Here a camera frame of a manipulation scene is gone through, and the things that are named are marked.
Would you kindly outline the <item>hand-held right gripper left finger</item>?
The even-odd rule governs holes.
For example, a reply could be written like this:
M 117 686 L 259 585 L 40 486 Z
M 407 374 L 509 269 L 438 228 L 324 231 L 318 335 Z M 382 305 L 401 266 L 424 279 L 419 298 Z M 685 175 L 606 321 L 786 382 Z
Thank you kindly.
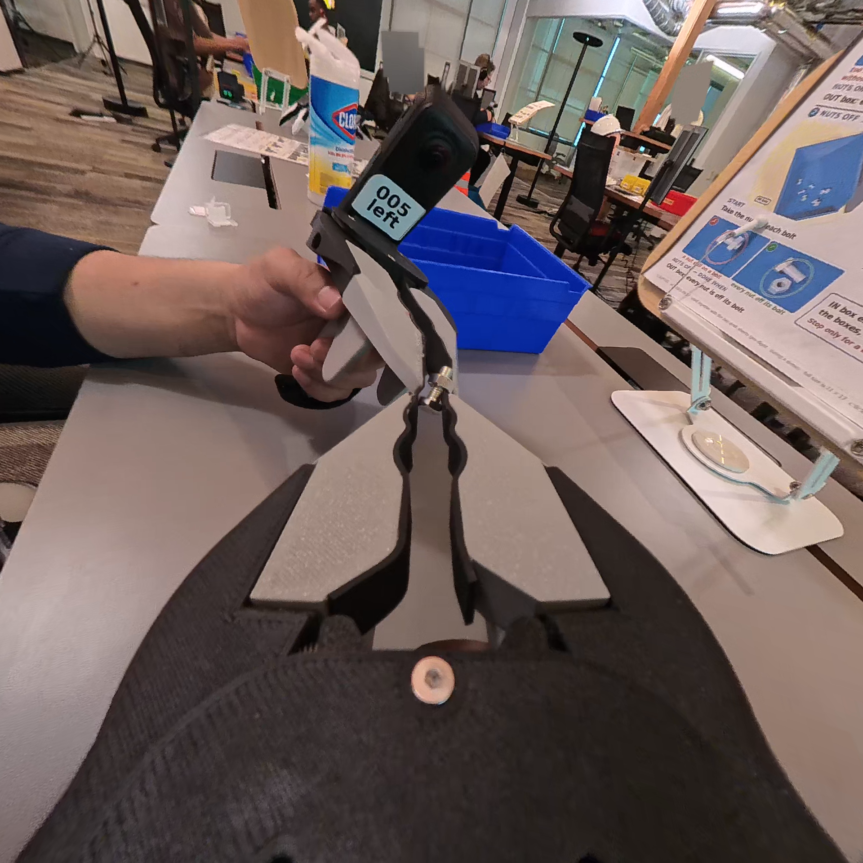
M 411 403 L 402 394 L 311 466 L 253 605 L 393 610 L 404 597 L 410 494 L 397 445 L 411 438 Z

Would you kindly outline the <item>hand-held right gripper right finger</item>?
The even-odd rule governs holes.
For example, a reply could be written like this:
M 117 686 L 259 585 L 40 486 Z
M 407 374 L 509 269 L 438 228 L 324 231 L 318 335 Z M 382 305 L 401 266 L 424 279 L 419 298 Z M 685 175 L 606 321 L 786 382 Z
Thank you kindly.
M 552 476 L 534 454 L 459 398 L 443 412 L 451 475 L 449 535 L 466 623 L 604 606 L 597 566 Z

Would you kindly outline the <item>small silver hex bolt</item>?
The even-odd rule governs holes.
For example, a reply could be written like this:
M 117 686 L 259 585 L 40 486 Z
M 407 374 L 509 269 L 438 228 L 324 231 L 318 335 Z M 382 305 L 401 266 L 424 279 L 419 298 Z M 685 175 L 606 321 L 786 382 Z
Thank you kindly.
M 435 386 L 443 387 L 447 391 L 447 395 L 445 396 L 445 408 L 449 405 L 449 396 L 453 394 L 455 390 L 456 383 L 456 373 L 454 369 L 450 366 L 444 365 L 439 369 L 439 371 L 435 374 L 432 374 L 429 377 L 428 383 L 428 392 Z

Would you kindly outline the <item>blue plastic bin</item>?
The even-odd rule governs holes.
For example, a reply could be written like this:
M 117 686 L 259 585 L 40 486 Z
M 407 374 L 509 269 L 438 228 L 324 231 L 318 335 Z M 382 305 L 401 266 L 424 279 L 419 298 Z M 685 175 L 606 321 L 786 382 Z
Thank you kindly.
M 474 204 L 435 207 L 399 245 L 446 307 L 461 350 L 542 353 L 589 285 L 521 228 Z

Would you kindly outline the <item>person's left forearm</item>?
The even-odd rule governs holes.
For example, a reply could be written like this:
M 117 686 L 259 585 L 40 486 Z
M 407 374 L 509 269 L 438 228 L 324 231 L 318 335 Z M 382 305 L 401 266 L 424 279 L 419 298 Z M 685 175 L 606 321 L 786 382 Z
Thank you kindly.
M 236 349 L 225 262 L 121 254 L 1 227 L 1 362 L 62 368 Z

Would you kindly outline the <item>person's left hand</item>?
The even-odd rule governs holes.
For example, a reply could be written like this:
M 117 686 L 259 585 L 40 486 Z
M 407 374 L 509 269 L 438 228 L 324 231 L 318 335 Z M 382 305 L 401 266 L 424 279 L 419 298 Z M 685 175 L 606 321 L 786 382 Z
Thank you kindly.
M 241 266 L 228 290 L 236 348 L 293 379 L 310 397 L 332 403 L 370 387 L 383 361 L 366 351 L 332 381 L 323 365 L 333 337 L 324 334 L 346 313 L 330 273 L 292 249 L 276 248 Z

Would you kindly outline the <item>disinfectant wipes canister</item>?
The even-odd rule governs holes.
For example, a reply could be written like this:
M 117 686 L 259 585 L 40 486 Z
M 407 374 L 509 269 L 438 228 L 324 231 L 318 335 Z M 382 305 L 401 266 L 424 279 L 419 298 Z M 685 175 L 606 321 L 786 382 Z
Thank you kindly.
M 308 198 L 321 205 L 330 187 L 351 186 L 361 75 L 339 40 L 310 51 Z

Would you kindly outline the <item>wooden desk with black legs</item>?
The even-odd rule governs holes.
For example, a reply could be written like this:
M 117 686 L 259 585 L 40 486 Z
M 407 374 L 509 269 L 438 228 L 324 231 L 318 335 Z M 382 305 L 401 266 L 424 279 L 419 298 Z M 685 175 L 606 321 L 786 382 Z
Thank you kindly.
M 504 177 L 502 187 L 498 193 L 497 204 L 493 212 L 494 218 L 501 221 L 507 198 L 512 188 L 512 181 L 515 178 L 520 162 L 526 161 L 526 163 L 531 167 L 539 167 L 543 162 L 552 159 L 552 156 L 545 152 L 531 149 L 529 146 L 514 142 L 511 136 L 504 139 L 489 134 L 488 132 L 479 132 L 478 135 L 481 140 L 497 146 L 504 157 L 509 157 L 508 173 Z

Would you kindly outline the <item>large black display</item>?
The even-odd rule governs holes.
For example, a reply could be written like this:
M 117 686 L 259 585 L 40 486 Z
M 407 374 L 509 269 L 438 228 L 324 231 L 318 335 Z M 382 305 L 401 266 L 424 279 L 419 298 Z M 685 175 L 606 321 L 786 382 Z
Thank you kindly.
M 382 1 L 335 1 L 333 14 L 361 70 L 374 72 L 382 22 Z

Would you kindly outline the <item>printed paper sheet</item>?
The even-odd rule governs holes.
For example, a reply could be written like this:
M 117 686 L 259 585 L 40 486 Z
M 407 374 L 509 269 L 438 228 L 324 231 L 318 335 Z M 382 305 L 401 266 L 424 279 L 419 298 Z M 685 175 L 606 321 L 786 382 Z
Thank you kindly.
M 259 156 L 269 156 L 301 166 L 308 166 L 309 164 L 307 142 L 240 124 L 228 124 L 214 129 L 205 135 L 205 139 L 215 144 L 234 147 Z

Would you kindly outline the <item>black office chair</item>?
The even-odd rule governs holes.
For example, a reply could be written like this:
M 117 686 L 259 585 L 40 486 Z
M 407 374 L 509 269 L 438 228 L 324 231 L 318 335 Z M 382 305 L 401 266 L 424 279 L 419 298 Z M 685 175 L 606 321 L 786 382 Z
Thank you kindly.
M 577 145 L 573 176 L 563 203 L 549 225 L 549 232 L 556 240 L 555 256 L 564 257 L 565 252 L 577 255 L 572 269 L 578 273 L 583 259 L 595 266 L 603 253 L 608 253 L 618 243 L 631 253 L 624 243 L 620 227 L 600 220 L 600 210 L 605 201 L 605 190 L 610 162 L 620 135 L 615 129 L 609 135 L 597 135 L 594 124 L 583 133 Z
M 155 138 L 152 148 L 179 150 L 191 121 L 200 106 L 200 82 L 190 67 L 185 22 L 179 2 L 125 1 L 135 25 L 145 41 L 151 59 L 153 98 L 168 111 L 172 131 Z

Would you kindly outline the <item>tan cardboard sheet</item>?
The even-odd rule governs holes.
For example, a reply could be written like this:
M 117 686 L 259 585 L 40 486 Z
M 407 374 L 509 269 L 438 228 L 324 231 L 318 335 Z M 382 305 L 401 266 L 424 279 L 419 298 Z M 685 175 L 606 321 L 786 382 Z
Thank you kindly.
M 294 1 L 238 1 L 250 52 L 261 71 L 279 72 L 291 86 L 304 90 L 308 72 L 304 48 L 296 37 Z

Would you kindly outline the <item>black floor lamp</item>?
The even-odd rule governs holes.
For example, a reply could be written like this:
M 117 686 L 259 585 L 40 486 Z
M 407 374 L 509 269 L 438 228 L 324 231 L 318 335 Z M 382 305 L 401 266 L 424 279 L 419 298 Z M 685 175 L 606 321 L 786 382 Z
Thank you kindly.
M 546 162 L 551 161 L 554 157 L 554 152 L 556 150 L 556 131 L 557 131 L 557 128 L 560 124 L 562 116 L 565 112 L 565 107 L 566 107 L 566 104 L 569 100 L 569 94 L 572 91 L 572 88 L 575 84 L 575 80 L 577 78 L 578 72 L 579 72 L 581 65 L 583 63 L 584 56 L 587 53 L 588 49 L 595 49 L 595 48 L 599 48 L 602 46 L 602 40 L 601 39 L 599 39 L 595 36 L 592 36 L 587 32 L 576 31 L 572 34 L 572 36 L 573 36 L 573 40 L 581 45 L 581 52 L 578 56 L 576 65 L 575 65 L 575 67 L 574 67 L 574 69 L 570 75 L 569 83 L 568 83 L 567 89 L 565 91 L 565 95 L 560 102 L 560 105 L 559 105 L 559 108 L 558 108 L 558 111 L 556 114 L 556 118 L 554 120 L 554 124 L 552 125 L 552 129 L 549 132 L 548 139 L 547 139 L 546 146 L 545 146 L 545 151 L 544 151 L 545 159 L 543 159 L 537 165 L 536 172 L 534 173 L 534 178 L 532 180 L 531 186 L 529 187 L 527 194 L 521 195 L 517 198 L 518 202 L 521 203 L 523 206 L 526 206 L 526 207 L 528 207 L 530 209 L 534 209 L 534 210 L 537 209 L 537 207 L 538 207 L 538 202 L 534 200 L 534 190 L 535 190 L 536 185 L 538 183 L 538 178 L 541 175 L 542 166 Z

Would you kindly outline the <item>black monitor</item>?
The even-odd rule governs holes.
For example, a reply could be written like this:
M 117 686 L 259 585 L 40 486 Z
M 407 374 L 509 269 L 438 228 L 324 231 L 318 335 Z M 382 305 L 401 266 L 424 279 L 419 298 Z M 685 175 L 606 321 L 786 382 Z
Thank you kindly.
M 671 151 L 664 158 L 653 178 L 646 194 L 647 199 L 656 205 L 663 203 L 668 191 L 672 188 L 705 134 L 706 128 L 700 125 L 688 124 L 683 127 Z

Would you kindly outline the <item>wooden post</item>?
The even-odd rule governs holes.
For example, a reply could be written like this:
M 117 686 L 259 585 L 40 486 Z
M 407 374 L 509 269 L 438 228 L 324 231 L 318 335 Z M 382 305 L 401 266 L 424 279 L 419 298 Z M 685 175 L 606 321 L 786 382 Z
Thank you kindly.
M 662 112 L 676 79 L 686 65 L 696 39 L 704 30 L 715 6 L 716 1 L 690 2 L 686 16 L 675 33 L 668 56 L 634 126 L 635 132 L 641 133 L 648 129 Z

